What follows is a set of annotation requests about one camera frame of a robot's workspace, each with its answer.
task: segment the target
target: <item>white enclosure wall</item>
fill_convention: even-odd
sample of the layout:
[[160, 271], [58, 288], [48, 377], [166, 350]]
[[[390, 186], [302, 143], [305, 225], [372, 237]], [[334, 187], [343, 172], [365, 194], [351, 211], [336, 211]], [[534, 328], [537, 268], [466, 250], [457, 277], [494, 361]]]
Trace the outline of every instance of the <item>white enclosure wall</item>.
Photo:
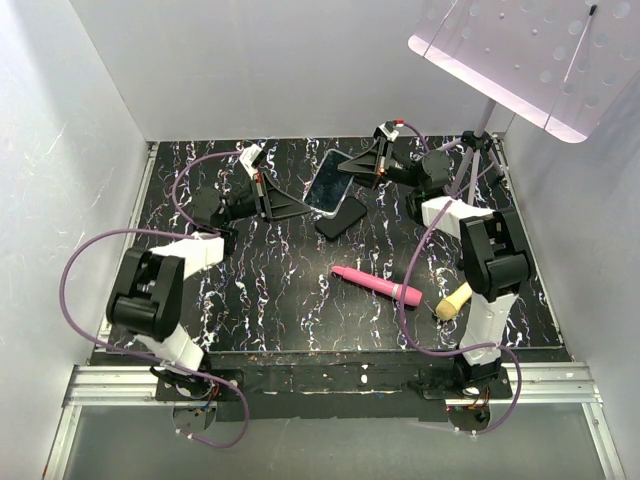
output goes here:
[[[126, 225], [146, 144], [68, 0], [0, 0], [0, 476], [42, 476], [74, 363], [91, 345], [64, 322], [62, 268], [81, 241]], [[122, 239], [72, 272], [97, 331]]]
[[584, 143], [516, 118], [506, 149], [565, 342], [589, 363], [625, 472], [640, 478], [640, 78]]
[[451, 134], [485, 102], [409, 50], [422, 0], [71, 2], [147, 140]]

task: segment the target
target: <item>black marble surface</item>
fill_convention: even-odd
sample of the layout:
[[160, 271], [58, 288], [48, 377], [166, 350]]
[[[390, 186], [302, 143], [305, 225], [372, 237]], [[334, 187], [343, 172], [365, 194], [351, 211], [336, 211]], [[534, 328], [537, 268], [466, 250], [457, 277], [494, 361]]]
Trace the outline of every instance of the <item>black marble surface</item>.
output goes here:
[[[430, 148], [450, 138], [429, 139]], [[178, 171], [207, 153], [237, 151], [254, 141], [163, 142], [158, 149], [139, 226], [185, 233], [187, 225], [175, 212], [170, 188]], [[268, 170], [280, 188], [302, 198], [314, 172], [330, 148], [355, 155], [369, 138], [269, 140]], [[417, 138], [397, 140], [397, 149], [412, 156], [422, 153]], [[451, 175], [462, 150], [450, 152]], [[488, 165], [483, 158], [481, 168]], [[192, 192], [215, 186], [223, 192], [240, 185], [246, 175], [238, 156], [215, 159], [196, 167], [180, 188], [179, 201], [187, 211]], [[345, 351], [403, 350], [406, 340], [398, 329], [396, 305], [330, 275], [332, 265], [347, 265], [402, 282], [424, 227], [407, 218], [404, 196], [408, 188], [387, 184], [371, 191], [357, 185], [350, 194], [368, 208], [368, 216], [334, 243], [316, 233], [313, 215], [277, 223], [260, 219], [236, 222], [235, 253], [209, 271], [185, 282], [181, 322], [207, 351]], [[506, 182], [491, 170], [476, 190], [476, 204], [502, 208], [512, 204]], [[140, 237], [137, 245], [153, 247], [166, 240]], [[422, 290], [421, 305], [407, 312], [410, 331], [428, 348], [452, 348], [460, 340], [469, 312], [467, 304], [454, 321], [438, 324], [432, 311], [441, 298], [464, 281], [455, 267], [458, 240], [437, 232], [420, 256], [410, 285]], [[127, 348], [144, 348], [115, 327], [111, 341]], [[537, 277], [522, 291], [511, 310], [504, 343], [512, 347], [562, 345]]]

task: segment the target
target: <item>pink highlighter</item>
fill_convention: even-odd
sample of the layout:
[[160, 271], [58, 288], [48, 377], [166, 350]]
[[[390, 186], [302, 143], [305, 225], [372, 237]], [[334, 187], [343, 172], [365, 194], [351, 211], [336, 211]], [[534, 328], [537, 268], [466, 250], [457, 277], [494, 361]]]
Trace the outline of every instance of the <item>pink highlighter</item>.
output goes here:
[[[393, 298], [394, 300], [400, 299], [400, 294], [402, 293], [402, 285], [399, 283], [390, 282], [389, 280], [385, 280], [383, 278], [376, 277], [375, 275], [361, 272], [360, 270], [356, 270], [355, 268], [335, 266], [331, 267], [331, 271], [336, 275], [340, 275], [345, 280], [349, 280], [350, 282], [357, 283], [358, 285], [362, 285], [363, 287], [367, 287], [371, 290], [375, 290], [376, 292], [380, 292]], [[420, 290], [407, 287], [407, 296], [404, 300], [407, 305], [417, 307], [418, 305], [420, 305], [421, 299], [422, 292]]]

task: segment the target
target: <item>white plastic board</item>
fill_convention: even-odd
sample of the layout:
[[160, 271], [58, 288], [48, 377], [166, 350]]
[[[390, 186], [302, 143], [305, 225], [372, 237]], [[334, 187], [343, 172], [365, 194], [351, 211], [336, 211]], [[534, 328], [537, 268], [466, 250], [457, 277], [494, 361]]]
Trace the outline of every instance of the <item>white plastic board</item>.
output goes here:
[[547, 124], [560, 140], [577, 143], [640, 70], [640, 1], [430, 0], [409, 47], [535, 125]]

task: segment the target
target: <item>yellow object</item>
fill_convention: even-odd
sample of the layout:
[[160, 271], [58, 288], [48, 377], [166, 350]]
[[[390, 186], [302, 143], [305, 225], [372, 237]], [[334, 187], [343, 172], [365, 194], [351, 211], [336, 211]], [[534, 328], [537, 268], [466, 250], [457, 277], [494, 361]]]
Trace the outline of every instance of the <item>yellow object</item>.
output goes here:
[[459, 312], [462, 306], [471, 298], [471, 287], [464, 282], [458, 290], [440, 301], [436, 307], [436, 316], [445, 322], [451, 320]]

